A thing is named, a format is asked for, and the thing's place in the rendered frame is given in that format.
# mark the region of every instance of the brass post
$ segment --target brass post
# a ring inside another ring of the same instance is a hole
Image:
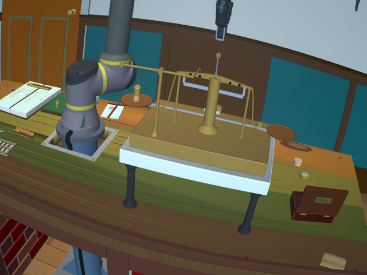
[[[242,121],[242,128],[241,128],[241,135],[240,135],[240,138],[242,138],[243,128],[245,127],[245,120],[246,120],[246,113],[247,113],[248,100],[250,99],[250,91],[251,91],[251,90],[247,89],[247,91],[248,91],[248,94],[247,94],[247,100],[246,100],[245,115],[243,116],[243,121]]]
[[[219,89],[220,79],[210,77],[208,97],[206,98],[204,122],[197,127],[197,129],[204,135],[215,135],[218,133],[218,128],[214,126],[214,122],[217,113]]]
[[[176,123],[176,113],[177,113],[178,93],[179,93],[179,84],[180,84],[180,82],[181,82],[181,76],[178,77],[177,93],[176,93],[176,104],[174,106],[173,123]]]
[[[159,80],[158,80],[157,100],[156,100],[156,106],[155,106],[154,130],[153,130],[153,133],[151,133],[151,136],[154,138],[158,136],[157,124],[158,124],[159,99],[161,98],[163,67],[160,67],[158,69],[158,74],[159,74]]]

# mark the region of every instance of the door panel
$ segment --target door panel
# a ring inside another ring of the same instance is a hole
[[[81,0],[3,0],[1,79],[65,91],[66,69],[76,61],[80,8]]]

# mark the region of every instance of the wall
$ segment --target wall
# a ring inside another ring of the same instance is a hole
[[[367,73],[367,3],[356,0],[232,0],[228,33],[281,46]],[[89,0],[83,0],[88,14]],[[90,0],[108,15],[110,0]],[[135,0],[133,18],[216,30],[216,0]]]

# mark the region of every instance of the open wooden box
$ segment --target open wooden box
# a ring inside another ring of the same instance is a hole
[[[303,192],[293,191],[290,200],[292,220],[332,223],[348,193],[348,190],[315,186],[306,186]]]

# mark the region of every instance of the brass column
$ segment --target brass column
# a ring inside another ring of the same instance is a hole
[[[210,78],[208,97],[206,99],[206,107],[204,114],[204,122],[197,129],[204,135],[215,135],[218,128],[214,126],[217,113],[218,97],[220,89],[220,79]]]

